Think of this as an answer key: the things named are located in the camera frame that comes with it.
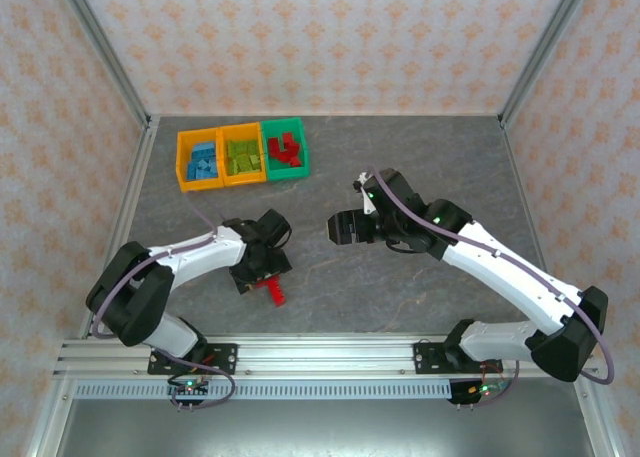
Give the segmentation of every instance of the black bracket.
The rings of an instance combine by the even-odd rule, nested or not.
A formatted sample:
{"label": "black bracket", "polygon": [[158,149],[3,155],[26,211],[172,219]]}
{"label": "black bracket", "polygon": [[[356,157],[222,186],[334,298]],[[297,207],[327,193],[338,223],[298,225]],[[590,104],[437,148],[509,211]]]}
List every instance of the black bracket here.
{"label": "black bracket", "polygon": [[[216,369],[224,370],[227,374],[233,375],[236,372],[238,363],[238,344],[207,344],[204,352],[204,365]],[[191,368],[182,364],[177,364],[169,360],[158,352],[151,352],[147,373],[149,375],[179,375],[179,374],[206,374],[206,370],[196,368],[191,372]]]}
{"label": "black bracket", "polygon": [[[447,359],[443,342],[418,342],[413,344],[413,363],[416,374],[481,374],[482,362],[466,359],[463,362],[453,364]],[[504,369],[501,360],[487,360],[487,363],[495,365],[500,372]],[[486,374],[498,372],[490,366],[484,369]]]}

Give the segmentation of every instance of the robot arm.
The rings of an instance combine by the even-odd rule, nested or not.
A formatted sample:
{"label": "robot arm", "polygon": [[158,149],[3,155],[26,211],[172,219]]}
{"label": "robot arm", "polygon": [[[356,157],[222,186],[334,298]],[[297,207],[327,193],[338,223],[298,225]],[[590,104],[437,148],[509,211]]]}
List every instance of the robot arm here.
{"label": "robot arm", "polygon": [[103,323],[125,345],[140,343],[174,357],[201,362],[206,339],[183,319],[165,311],[170,293],[183,283],[214,269],[229,267],[242,294],[254,285],[288,272],[291,265],[278,242],[291,232],[274,210],[257,222],[232,219],[211,232],[164,247],[144,248],[138,242],[123,245],[87,297],[94,313],[107,295],[140,262],[164,255],[127,283],[107,308]]}
{"label": "robot arm", "polygon": [[[364,173],[354,182],[355,189],[363,195],[363,208],[332,216],[328,221],[329,238],[339,245],[385,241],[391,250],[428,253],[484,282],[530,319],[505,324],[461,321],[444,343],[446,359],[455,367],[463,369],[468,362],[489,359],[532,360],[553,377],[574,381],[596,339],[563,300],[569,299],[580,307],[602,332],[607,296],[596,287],[580,291],[544,273],[498,242],[455,204],[446,200],[425,204],[399,172],[387,169],[380,175],[406,208],[448,231],[448,235],[409,219],[377,179]],[[467,241],[479,243],[481,248]],[[396,247],[400,243],[409,250]],[[550,292],[543,282],[552,283],[560,295]]]}

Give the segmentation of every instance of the gray floor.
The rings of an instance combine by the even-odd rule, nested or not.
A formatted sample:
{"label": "gray floor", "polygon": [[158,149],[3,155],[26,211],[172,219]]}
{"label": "gray floor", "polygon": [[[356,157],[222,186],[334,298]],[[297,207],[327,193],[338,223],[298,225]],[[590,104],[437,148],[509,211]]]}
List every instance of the gray floor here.
{"label": "gray floor", "polygon": [[[145,246],[179,242],[206,227],[185,207],[175,176],[176,132],[264,117],[163,117],[130,238]],[[285,250],[293,270],[275,308],[265,289],[238,295],[226,270],[177,289],[169,310],[199,330],[219,332],[447,333],[462,318],[515,321],[522,315],[469,275],[383,244],[337,247],[326,221],[361,206],[352,182],[373,164],[404,174],[428,202],[449,199],[499,240],[537,263],[515,176],[495,117],[305,117],[312,174],[193,195],[215,216],[257,219],[269,207],[293,227]]]}
{"label": "gray floor", "polygon": [[593,455],[571,384],[517,386],[473,412],[444,400],[231,401],[194,413],[164,401],[76,401],[58,456]]}

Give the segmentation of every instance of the wall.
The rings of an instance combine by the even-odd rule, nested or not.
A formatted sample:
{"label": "wall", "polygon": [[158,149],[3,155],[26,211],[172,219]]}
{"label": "wall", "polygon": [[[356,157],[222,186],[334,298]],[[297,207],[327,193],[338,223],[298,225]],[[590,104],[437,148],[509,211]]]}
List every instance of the wall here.
{"label": "wall", "polygon": [[605,336],[629,455],[640,449],[638,115],[640,0],[584,0],[509,127],[547,264],[610,296]]}
{"label": "wall", "polygon": [[152,113],[497,114],[559,0],[89,0]]}
{"label": "wall", "polygon": [[0,455],[25,455],[138,135],[64,0],[0,0]]}

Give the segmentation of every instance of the ventilation grille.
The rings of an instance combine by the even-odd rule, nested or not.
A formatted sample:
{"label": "ventilation grille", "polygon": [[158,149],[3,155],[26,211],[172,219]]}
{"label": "ventilation grille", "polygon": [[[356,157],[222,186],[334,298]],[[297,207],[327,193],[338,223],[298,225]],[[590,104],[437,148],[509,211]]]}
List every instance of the ventilation grille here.
{"label": "ventilation grille", "polygon": [[[225,381],[209,382],[209,395],[225,395]],[[246,380],[237,382],[235,400],[358,400],[358,399],[442,399],[451,398],[448,380]],[[172,387],[157,380],[81,380],[76,399],[91,400],[162,400]],[[191,394],[202,398],[201,394]],[[178,396],[186,398],[189,394]]]}

